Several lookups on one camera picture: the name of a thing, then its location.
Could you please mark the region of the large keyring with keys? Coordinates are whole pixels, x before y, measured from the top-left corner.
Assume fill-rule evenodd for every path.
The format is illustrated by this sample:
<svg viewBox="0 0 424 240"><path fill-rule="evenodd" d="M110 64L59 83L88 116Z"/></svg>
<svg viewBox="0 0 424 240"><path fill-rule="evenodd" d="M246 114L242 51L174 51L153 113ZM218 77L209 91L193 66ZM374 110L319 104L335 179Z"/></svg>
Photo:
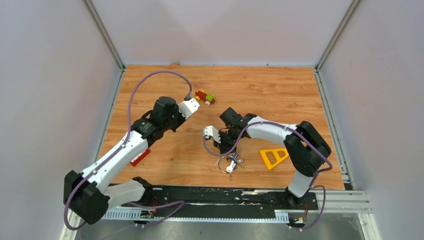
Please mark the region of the large keyring with keys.
<svg viewBox="0 0 424 240"><path fill-rule="evenodd" d="M221 167L221 162L223 160L227 163L226 167ZM233 180L233 173L238 168L243 168L244 162L245 162L245 160L240 157L240 154L238 152L234 152L234 153L231 153L227 156L222 156L221 158L219 158L216 161L215 165L217 165L217 167L218 167L218 169L221 173L229 175L229 180L232 181Z"/></svg>

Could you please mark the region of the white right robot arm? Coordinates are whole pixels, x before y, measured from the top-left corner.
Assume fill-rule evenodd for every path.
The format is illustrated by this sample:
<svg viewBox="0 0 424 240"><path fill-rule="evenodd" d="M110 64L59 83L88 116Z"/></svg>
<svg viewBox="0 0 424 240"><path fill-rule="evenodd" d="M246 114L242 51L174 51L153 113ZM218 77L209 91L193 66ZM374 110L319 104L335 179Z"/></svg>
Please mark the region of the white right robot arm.
<svg viewBox="0 0 424 240"><path fill-rule="evenodd" d="M210 125L203 129L203 139L213 140L219 150L218 156L227 156L236 152L237 144L242 138L261 139L286 148L295 172L285 195L286 204L298 209L306 201L305 194L319 173L321 166L328 164L327 170L333 168L328 157L332 150L316 128L308 121L299 124L284 124L266 120L253 113L244 116L229 107L219 117L224 130Z"/></svg>

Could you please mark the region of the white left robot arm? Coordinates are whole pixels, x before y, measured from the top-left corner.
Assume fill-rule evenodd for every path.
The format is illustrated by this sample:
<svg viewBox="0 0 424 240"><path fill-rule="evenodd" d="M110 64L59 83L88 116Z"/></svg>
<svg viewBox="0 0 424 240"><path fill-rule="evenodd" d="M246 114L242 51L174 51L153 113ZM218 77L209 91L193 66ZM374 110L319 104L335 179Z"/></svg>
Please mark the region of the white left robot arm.
<svg viewBox="0 0 424 240"><path fill-rule="evenodd" d="M181 103L171 97L156 100L152 110L136 120L124 137L100 160L78 173L71 170L64 178L63 203L86 224L98 222L105 213L130 202L149 206L153 186L141 177L112 185L112 180L131 161L143 158L150 147L168 130L175 132L200 107L195 98Z"/></svg>

